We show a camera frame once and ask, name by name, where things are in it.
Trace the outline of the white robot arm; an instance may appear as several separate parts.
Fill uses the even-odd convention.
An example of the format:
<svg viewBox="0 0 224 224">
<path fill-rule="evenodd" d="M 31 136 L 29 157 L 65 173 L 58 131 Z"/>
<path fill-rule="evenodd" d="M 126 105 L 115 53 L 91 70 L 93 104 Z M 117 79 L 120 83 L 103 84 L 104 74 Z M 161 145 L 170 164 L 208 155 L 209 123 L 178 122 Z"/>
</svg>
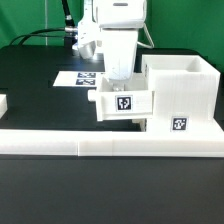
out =
<svg viewBox="0 0 224 224">
<path fill-rule="evenodd" d="M 78 23 L 79 55 L 89 59 L 100 48 L 108 79 L 128 82 L 134 70 L 138 30 L 146 15 L 147 0 L 85 0 Z"/>
</svg>

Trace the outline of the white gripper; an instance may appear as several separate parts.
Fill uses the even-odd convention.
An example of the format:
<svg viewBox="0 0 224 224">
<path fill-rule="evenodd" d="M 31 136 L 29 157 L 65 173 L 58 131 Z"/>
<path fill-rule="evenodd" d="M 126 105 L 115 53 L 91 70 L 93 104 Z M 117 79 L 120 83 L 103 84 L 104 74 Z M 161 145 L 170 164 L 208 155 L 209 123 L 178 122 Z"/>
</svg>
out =
<svg viewBox="0 0 224 224">
<path fill-rule="evenodd" d="M 104 29 L 104 67 L 111 82 L 128 82 L 133 74 L 137 50 L 136 29 Z"/>
</svg>

